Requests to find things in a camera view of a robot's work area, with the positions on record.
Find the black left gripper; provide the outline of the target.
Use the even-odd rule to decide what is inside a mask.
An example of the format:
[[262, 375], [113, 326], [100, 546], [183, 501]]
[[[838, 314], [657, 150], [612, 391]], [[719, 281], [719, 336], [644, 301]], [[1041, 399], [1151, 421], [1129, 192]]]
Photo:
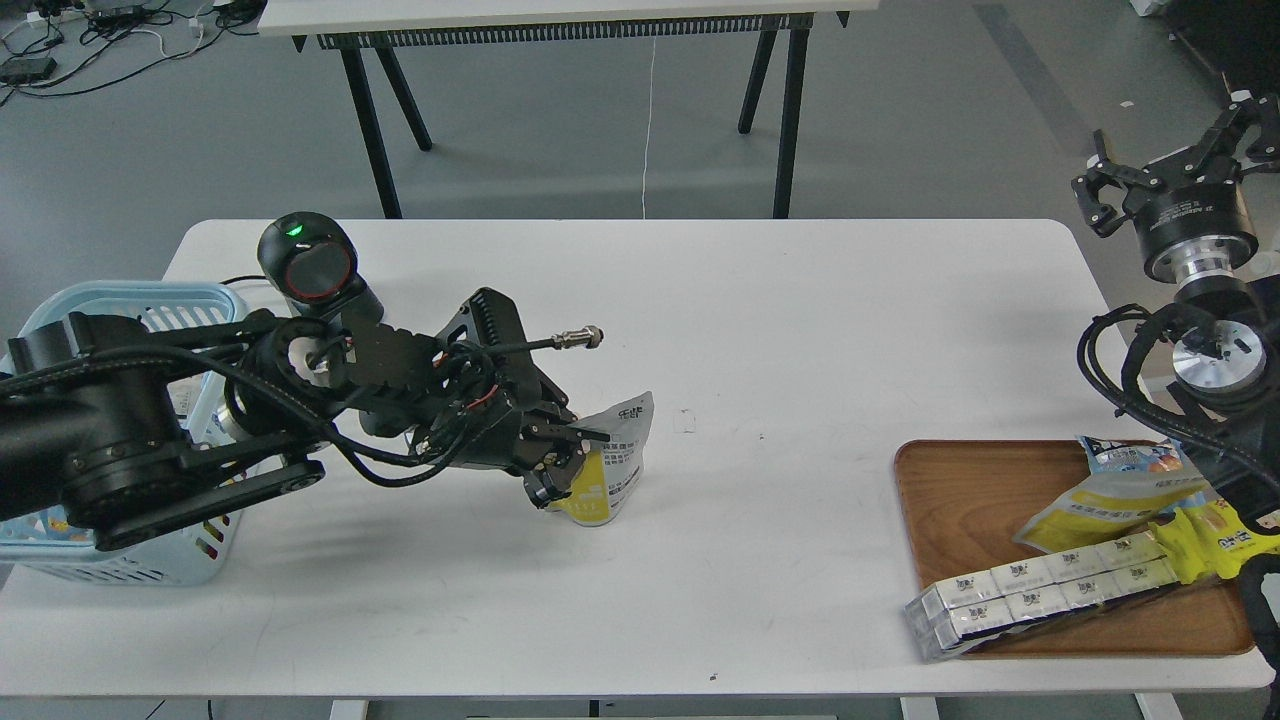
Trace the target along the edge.
[[518, 410], [502, 391], [472, 414], [467, 438], [451, 461], [453, 468], [495, 469], [524, 478], [535, 509], [568, 498], [573, 479], [585, 466], [588, 445], [611, 442], [611, 434], [568, 425], [576, 416], [558, 386], [540, 386], [532, 407]]

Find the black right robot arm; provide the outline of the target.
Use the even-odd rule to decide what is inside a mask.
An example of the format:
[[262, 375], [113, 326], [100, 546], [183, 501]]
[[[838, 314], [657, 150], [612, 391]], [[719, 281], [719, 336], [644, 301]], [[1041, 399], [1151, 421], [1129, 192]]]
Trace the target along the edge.
[[1088, 227], [1132, 224], [1144, 272], [1174, 299], [1094, 318], [1076, 365], [1117, 414], [1175, 439], [1258, 539], [1277, 536], [1277, 277], [1236, 272], [1258, 250], [1242, 193], [1277, 170], [1277, 95], [1231, 95], [1197, 143], [1143, 167], [1115, 163], [1102, 131], [1071, 190]]

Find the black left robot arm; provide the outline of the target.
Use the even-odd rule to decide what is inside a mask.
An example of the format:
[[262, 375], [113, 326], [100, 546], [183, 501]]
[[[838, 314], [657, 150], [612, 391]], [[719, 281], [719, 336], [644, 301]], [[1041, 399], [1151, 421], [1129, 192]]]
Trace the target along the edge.
[[3, 519], [59, 509], [97, 550], [124, 550], [314, 486], [328, 447], [381, 488], [495, 470], [544, 509], [608, 434], [532, 354], [603, 338], [530, 340], [490, 288], [436, 334], [351, 313], [65, 310], [6, 345]]

